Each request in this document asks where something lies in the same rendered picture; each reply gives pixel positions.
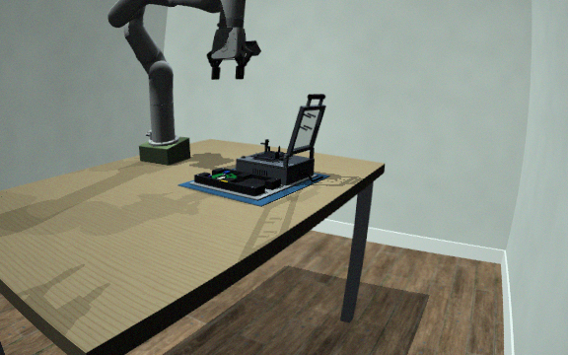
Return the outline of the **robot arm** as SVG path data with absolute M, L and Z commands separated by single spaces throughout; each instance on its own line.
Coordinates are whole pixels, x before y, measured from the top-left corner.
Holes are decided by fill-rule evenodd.
M 109 23 L 115 28 L 124 26 L 126 40 L 149 74 L 152 132 L 148 130 L 146 136 L 150 136 L 149 145 L 159 147 L 175 144 L 179 137 L 175 134 L 174 72 L 144 26 L 148 4 L 181 5 L 209 13 L 220 12 L 217 27 L 244 27 L 246 0 L 118 0 L 109 10 Z

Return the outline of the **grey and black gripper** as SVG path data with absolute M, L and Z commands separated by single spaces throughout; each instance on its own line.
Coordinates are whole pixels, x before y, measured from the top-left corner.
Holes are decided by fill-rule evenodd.
M 236 60 L 238 63 L 236 79 L 244 79 L 245 66 L 250 61 L 253 51 L 246 47 L 246 32 L 243 27 L 219 27 L 219 30 L 216 30 L 214 35 L 211 51 L 207 53 L 207 58 L 212 67 L 212 80 L 220 79 L 219 65 L 224 59 Z

